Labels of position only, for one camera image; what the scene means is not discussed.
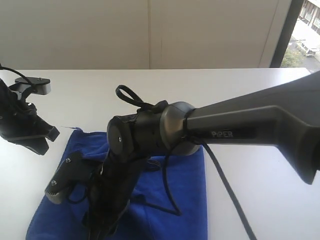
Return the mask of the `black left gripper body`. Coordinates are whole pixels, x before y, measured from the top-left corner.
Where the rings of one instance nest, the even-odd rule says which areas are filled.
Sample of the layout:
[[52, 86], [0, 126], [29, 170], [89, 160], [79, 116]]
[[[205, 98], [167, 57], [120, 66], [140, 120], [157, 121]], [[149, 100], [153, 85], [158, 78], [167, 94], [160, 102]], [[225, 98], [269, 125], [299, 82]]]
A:
[[4, 140], [40, 137], [35, 131], [36, 107], [26, 102], [29, 95], [12, 91], [0, 81], [0, 136]]

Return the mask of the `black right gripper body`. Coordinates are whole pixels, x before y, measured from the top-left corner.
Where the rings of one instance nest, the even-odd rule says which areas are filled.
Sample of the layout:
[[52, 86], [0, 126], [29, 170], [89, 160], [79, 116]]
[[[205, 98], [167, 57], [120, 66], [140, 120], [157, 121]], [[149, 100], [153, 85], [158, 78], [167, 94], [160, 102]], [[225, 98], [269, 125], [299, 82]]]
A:
[[88, 225], [113, 225], [121, 218], [147, 160], [108, 151], [102, 172], [94, 175], [90, 186]]

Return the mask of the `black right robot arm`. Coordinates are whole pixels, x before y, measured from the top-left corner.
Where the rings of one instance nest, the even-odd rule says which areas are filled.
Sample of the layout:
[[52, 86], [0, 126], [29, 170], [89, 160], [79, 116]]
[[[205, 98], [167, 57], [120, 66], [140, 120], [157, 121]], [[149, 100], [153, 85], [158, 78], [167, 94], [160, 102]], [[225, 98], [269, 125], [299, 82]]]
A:
[[109, 150], [88, 186], [85, 216], [90, 240], [112, 234], [130, 204], [147, 160], [187, 156], [211, 144], [274, 146], [307, 184], [320, 169], [320, 74], [195, 108], [155, 105], [120, 85], [116, 95], [137, 106], [107, 125]]

